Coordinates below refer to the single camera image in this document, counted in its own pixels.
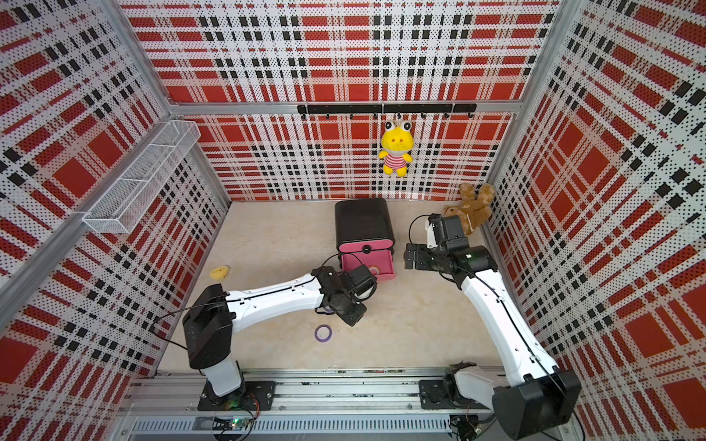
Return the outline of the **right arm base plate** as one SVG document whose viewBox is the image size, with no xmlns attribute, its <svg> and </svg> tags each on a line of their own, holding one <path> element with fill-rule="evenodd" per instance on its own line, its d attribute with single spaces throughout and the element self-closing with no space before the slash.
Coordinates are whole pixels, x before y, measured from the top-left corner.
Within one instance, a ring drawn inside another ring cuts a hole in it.
<svg viewBox="0 0 706 441">
<path fill-rule="evenodd" d="M 448 388 L 442 380 L 421 380 L 418 383 L 419 400 L 423 410 L 460 409 L 461 404 L 454 402 Z"/>
</svg>

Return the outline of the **black pink drawer cabinet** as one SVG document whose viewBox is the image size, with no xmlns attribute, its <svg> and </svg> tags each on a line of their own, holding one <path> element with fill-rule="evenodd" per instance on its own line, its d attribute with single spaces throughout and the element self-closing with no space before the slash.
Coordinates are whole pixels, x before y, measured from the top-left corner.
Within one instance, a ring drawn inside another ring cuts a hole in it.
<svg viewBox="0 0 706 441">
<path fill-rule="evenodd" d="M 377 266 L 378 281 L 395 279 L 395 235 L 386 200 L 361 198 L 335 205 L 336 249 L 344 271 Z"/>
</svg>

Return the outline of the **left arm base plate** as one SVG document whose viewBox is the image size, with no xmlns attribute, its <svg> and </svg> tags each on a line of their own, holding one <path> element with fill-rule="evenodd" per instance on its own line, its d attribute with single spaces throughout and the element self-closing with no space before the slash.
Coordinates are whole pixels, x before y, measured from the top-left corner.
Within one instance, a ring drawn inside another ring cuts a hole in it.
<svg viewBox="0 0 706 441">
<path fill-rule="evenodd" d="M 254 413 L 269 411 L 276 387 L 275 381 L 245 381 L 239 389 L 224 396 L 218 396 L 211 382 L 207 381 L 200 395 L 198 410 L 202 412 L 248 410 Z"/>
</svg>

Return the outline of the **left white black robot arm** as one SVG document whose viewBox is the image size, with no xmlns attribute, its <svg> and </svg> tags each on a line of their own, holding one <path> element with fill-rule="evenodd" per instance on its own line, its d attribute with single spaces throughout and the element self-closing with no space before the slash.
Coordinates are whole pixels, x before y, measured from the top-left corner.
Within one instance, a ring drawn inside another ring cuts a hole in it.
<svg viewBox="0 0 706 441">
<path fill-rule="evenodd" d="M 377 277 L 360 265 L 350 271 L 320 266 L 257 290 L 226 291 L 220 284 L 206 288 L 182 319 L 189 366 L 206 377 L 200 411 L 237 408 L 253 392 L 231 356 L 234 334 L 285 314 L 318 309 L 353 327 L 367 312 L 364 301 L 377 285 Z"/>
</svg>

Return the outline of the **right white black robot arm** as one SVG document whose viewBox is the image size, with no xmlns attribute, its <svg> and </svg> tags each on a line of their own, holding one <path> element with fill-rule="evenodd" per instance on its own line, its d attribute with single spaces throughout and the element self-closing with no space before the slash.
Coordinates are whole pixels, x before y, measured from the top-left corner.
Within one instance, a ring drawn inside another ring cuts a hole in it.
<svg viewBox="0 0 706 441">
<path fill-rule="evenodd" d="M 470 245 L 459 217 L 423 219 L 427 240 L 406 245 L 404 266 L 437 273 L 461 291 L 482 319 L 503 368 L 491 373 L 469 362 L 451 366 L 443 380 L 446 399 L 457 406 L 485 406 L 512 440 L 585 439 L 575 414 L 581 381 L 571 369 L 561 369 L 531 332 L 494 257 L 485 247 Z"/>
</svg>

